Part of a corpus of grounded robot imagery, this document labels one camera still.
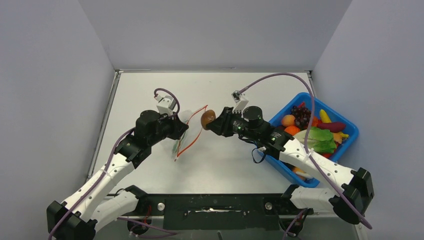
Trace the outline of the brown kiwi potato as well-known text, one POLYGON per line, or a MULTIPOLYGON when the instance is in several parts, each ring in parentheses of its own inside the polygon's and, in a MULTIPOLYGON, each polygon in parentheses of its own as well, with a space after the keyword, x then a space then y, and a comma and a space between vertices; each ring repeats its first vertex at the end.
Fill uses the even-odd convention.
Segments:
POLYGON ((200 118, 200 123, 201 123, 202 128, 204 130, 208 130, 207 125, 209 123, 213 122, 215 119, 216 119, 215 111, 212 110, 212 109, 206 110, 200 118))

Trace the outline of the clear zip bag orange zipper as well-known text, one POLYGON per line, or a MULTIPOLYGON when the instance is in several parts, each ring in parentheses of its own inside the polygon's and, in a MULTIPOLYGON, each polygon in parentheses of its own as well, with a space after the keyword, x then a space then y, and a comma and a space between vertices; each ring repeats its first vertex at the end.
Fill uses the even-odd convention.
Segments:
POLYGON ((184 153, 192 147, 195 142, 199 139, 203 128, 201 125, 201 116, 208 109, 208 105, 197 110, 184 110, 180 115, 180 120, 188 125, 188 129, 183 133, 183 135, 177 140, 180 141, 179 151, 176 157, 172 158, 176 162, 184 153))

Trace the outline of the green lettuce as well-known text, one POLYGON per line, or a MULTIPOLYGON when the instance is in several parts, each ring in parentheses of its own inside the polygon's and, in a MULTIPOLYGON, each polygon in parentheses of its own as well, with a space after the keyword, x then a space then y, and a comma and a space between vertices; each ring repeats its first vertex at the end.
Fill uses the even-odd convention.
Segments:
POLYGON ((320 129, 312 126, 306 137, 307 130, 302 130, 294 135, 294 138, 304 144, 306 140, 307 148, 314 149, 317 153, 332 154, 337 149, 334 135, 328 129, 320 129))

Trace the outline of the green chili pepper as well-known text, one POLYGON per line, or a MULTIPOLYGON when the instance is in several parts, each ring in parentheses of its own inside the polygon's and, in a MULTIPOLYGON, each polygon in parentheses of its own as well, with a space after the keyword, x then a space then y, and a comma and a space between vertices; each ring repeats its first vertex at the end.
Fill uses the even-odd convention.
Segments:
POLYGON ((172 146, 172 157, 175 158, 178 155, 179 152, 179 147, 180 147, 180 141, 176 140, 172 146))

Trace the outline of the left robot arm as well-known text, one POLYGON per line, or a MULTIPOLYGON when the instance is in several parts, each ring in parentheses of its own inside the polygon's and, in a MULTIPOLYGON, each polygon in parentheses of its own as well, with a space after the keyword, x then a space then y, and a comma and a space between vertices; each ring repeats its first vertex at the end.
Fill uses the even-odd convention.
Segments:
POLYGON ((117 139, 104 166, 75 193, 47 207, 48 239, 92 240, 101 227, 102 219, 93 214, 102 200, 152 153, 155 144, 166 138, 179 140, 188 129, 176 114, 141 112, 135 127, 117 139))

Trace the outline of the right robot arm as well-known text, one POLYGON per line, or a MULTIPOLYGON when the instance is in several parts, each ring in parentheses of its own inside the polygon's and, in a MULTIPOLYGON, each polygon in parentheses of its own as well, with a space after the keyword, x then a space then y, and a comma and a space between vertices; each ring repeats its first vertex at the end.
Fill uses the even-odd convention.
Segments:
POLYGON ((289 133, 263 119, 262 110, 250 106, 243 113, 225 107, 219 116, 207 110, 200 119, 202 127, 218 136, 238 137, 252 142, 264 155, 294 167, 326 184, 326 188, 292 185, 281 199, 282 209, 289 214, 298 209, 320 209, 334 212, 347 223, 363 224, 371 229, 364 215, 374 198, 372 176, 364 168, 358 170, 329 160, 289 133))

